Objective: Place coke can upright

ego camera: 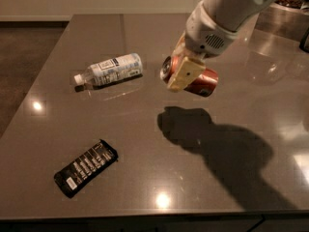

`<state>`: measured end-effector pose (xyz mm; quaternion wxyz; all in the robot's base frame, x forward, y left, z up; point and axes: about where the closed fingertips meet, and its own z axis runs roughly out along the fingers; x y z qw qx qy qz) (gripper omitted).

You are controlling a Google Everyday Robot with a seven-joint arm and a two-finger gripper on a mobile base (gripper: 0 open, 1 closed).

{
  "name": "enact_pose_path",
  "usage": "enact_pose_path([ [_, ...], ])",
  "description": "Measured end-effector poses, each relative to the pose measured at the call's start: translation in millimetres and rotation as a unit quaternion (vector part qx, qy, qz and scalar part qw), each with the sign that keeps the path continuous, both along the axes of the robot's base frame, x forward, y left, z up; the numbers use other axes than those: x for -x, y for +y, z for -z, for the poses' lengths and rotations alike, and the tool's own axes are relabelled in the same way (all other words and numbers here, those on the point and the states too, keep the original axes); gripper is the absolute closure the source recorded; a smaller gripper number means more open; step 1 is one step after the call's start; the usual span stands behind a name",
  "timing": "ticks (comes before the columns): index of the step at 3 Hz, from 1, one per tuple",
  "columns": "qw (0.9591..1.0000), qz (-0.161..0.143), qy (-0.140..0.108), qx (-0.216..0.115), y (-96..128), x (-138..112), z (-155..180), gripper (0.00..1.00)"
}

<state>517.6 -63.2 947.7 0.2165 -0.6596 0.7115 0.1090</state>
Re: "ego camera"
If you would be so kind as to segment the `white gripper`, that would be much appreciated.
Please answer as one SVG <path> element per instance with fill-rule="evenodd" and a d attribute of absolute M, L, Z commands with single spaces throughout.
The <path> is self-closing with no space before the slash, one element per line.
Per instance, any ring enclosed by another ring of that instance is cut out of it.
<path fill-rule="evenodd" d="M 217 25 L 208 15 L 203 2 L 199 2 L 171 54 L 172 74 L 168 78 L 167 89 L 180 92 L 205 70 L 202 62 L 191 59 L 192 52 L 206 57 L 221 55 L 237 36 L 237 32 Z"/>

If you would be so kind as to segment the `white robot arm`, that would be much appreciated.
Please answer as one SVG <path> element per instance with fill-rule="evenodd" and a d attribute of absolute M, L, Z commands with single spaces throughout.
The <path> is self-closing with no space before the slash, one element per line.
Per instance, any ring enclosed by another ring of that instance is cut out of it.
<path fill-rule="evenodd" d="M 160 78 L 167 89 L 209 96 L 217 86 L 218 74 L 207 67 L 207 61 L 221 55 L 238 37 L 241 27 L 275 1 L 200 1 L 171 56 L 163 63 Z"/>

